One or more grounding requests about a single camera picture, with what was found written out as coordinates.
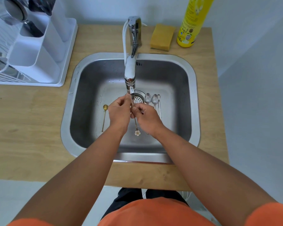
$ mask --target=hand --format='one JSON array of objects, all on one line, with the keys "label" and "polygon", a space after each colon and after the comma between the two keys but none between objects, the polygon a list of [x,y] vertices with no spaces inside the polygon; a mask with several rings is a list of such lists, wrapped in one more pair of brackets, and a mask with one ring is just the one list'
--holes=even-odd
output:
[{"label": "hand", "polygon": [[119,129],[124,135],[127,132],[130,121],[130,105],[131,96],[126,94],[125,96],[117,98],[108,106],[110,127]]},{"label": "hand", "polygon": [[166,128],[160,120],[157,111],[152,106],[138,103],[135,104],[131,110],[131,118],[135,116],[140,127],[154,138],[156,138],[156,133],[159,132],[161,128]]}]

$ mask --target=orange shirt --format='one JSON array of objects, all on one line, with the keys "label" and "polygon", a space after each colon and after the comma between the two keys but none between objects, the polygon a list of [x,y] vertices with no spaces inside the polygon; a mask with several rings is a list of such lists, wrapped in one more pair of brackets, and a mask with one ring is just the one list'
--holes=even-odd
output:
[{"label": "orange shirt", "polygon": [[[8,226],[53,226],[38,219],[20,219]],[[189,225],[214,226],[180,201],[163,197],[133,201],[107,214],[99,226]],[[283,204],[268,203],[256,209],[245,226],[283,226]]]}]

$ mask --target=faucet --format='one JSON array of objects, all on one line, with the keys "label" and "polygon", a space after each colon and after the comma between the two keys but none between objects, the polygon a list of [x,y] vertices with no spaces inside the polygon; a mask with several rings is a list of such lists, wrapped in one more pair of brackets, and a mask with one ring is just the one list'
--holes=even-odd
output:
[{"label": "faucet", "polygon": [[125,83],[127,92],[131,95],[131,99],[135,96],[135,67],[137,50],[142,45],[142,20],[139,16],[130,16],[128,18],[128,26],[130,31],[130,44],[132,47],[131,56],[127,57],[125,65]]}]

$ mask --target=person's left hand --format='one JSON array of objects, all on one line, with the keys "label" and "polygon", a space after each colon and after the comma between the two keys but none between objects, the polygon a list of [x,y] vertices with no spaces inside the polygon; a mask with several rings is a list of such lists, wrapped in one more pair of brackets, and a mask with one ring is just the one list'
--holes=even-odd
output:
[{"label": "person's left hand", "polygon": [[123,135],[127,132],[130,121],[130,105],[131,96],[126,94],[108,106],[110,126],[119,129]]}]

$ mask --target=leg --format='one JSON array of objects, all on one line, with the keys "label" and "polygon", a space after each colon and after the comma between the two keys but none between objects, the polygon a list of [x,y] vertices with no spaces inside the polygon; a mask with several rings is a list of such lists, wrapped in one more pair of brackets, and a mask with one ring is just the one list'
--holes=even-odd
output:
[{"label": "leg", "polygon": [[171,199],[175,199],[177,201],[181,201],[183,203],[185,203],[187,206],[188,203],[183,199],[183,197],[174,190],[151,190],[148,189],[146,191],[146,198],[147,199],[152,199],[152,198],[156,198],[156,197],[165,197],[165,198],[171,198]]},{"label": "leg", "polygon": [[105,212],[104,216],[108,213],[111,213],[115,210],[120,209],[121,207],[125,206],[126,204],[136,201],[142,198],[142,189],[136,188],[121,188],[119,193],[117,194],[117,198],[114,199],[110,207]]}]

